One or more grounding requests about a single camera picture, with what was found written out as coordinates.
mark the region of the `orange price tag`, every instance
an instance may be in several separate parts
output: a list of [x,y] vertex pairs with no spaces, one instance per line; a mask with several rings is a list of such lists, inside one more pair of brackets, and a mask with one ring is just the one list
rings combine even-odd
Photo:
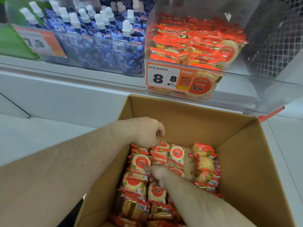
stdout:
[[67,58],[53,32],[17,25],[13,27],[33,52]]
[[146,84],[149,86],[187,93],[196,75],[196,69],[146,62]]

